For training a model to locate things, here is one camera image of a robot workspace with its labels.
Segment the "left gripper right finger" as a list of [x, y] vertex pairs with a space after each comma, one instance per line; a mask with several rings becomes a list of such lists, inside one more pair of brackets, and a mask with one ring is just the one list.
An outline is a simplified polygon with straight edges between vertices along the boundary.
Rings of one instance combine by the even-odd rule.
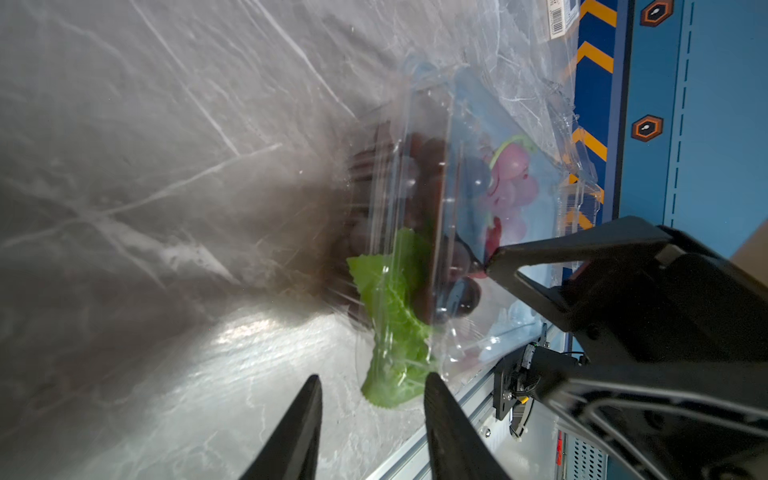
[[426, 378], [424, 411], [433, 479], [509, 479], [434, 372]]

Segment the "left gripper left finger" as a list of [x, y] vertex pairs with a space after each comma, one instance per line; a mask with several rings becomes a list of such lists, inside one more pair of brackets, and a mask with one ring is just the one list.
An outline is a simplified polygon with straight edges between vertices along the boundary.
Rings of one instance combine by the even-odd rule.
[[322, 384], [313, 374], [241, 479], [314, 479], [322, 412]]

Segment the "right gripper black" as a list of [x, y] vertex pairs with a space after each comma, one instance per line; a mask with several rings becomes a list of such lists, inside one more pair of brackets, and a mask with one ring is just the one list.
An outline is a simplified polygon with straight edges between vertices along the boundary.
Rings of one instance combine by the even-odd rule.
[[[635, 478], [763, 479], [767, 288], [724, 258], [662, 251], [671, 242], [625, 217], [501, 247], [485, 273], [560, 330], [581, 329], [584, 362], [534, 354], [533, 395]], [[547, 287], [523, 272], [539, 265], [575, 270]]]

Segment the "red grape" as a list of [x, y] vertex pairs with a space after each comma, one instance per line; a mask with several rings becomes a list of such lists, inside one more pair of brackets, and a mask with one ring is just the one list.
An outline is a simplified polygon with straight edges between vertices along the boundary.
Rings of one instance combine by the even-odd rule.
[[526, 135], [514, 135], [495, 149], [485, 147], [483, 161], [490, 183], [482, 199], [487, 213], [484, 260], [502, 246], [520, 243], [527, 233], [523, 208], [539, 195], [539, 184], [530, 173], [537, 147]]

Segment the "green grape leaf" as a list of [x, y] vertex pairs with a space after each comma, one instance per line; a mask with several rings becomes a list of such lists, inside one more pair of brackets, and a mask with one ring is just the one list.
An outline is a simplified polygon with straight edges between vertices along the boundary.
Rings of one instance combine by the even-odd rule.
[[373, 356], [361, 386], [374, 406], [396, 409], [421, 396], [435, 369], [431, 326], [417, 316], [417, 293], [427, 286], [428, 240], [401, 228], [388, 254], [349, 257], [352, 281], [374, 331]]

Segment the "clear clamshell container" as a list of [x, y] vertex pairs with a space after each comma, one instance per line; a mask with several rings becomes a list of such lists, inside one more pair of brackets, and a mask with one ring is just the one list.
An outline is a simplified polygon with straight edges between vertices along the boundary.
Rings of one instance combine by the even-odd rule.
[[[550, 132], [548, 136], [537, 135], [513, 117], [469, 67], [440, 68], [412, 60], [396, 74], [387, 101], [369, 116], [352, 147], [348, 161], [350, 198], [340, 237], [351, 212], [356, 154], [374, 150], [379, 161], [388, 155], [396, 158], [412, 133], [441, 138], [448, 146], [445, 177], [454, 200], [442, 214], [447, 226], [438, 231], [459, 234], [478, 255], [479, 268], [467, 279], [479, 287], [480, 299], [468, 315], [429, 325], [433, 329], [429, 345], [436, 362], [432, 372], [446, 379], [489, 364], [545, 331], [539, 314], [485, 273], [487, 213], [482, 199], [490, 173], [483, 161], [484, 148], [495, 149], [520, 134], [537, 147], [530, 173], [538, 181], [539, 195], [522, 210], [528, 229], [520, 243], [571, 234], [591, 227], [598, 219], [602, 190], [583, 147], [569, 140], [572, 125], [561, 96], [547, 95], [545, 110], [551, 119]], [[557, 145], [551, 144], [551, 137], [558, 139]], [[353, 281], [342, 279], [335, 270], [329, 292], [364, 328], [358, 361], [363, 384], [373, 356], [372, 320]]]

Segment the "dark purple grape bunch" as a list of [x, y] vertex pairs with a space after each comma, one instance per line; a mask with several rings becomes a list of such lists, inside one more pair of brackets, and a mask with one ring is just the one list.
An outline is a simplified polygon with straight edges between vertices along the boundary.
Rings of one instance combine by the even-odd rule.
[[334, 245], [334, 270], [353, 280], [351, 262], [365, 256], [394, 256], [409, 277], [406, 305], [426, 325], [471, 313], [479, 287], [467, 276], [478, 255], [457, 233], [440, 233], [454, 200], [446, 184], [448, 146], [441, 138], [412, 133], [396, 158], [379, 161], [374, 150], [353, 158], [351, 212], [345, 234]]

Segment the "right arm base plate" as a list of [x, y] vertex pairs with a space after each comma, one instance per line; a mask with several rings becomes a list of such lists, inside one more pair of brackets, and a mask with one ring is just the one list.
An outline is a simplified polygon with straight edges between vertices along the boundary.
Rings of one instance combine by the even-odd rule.
[[532, 397], [541, 375], [533, 369], [540, 345], [531, 342], [501, 358], [493, 369], [493, 408], [497, 420], [509, 421], [511, 436], [520, 440], [532, 413]]

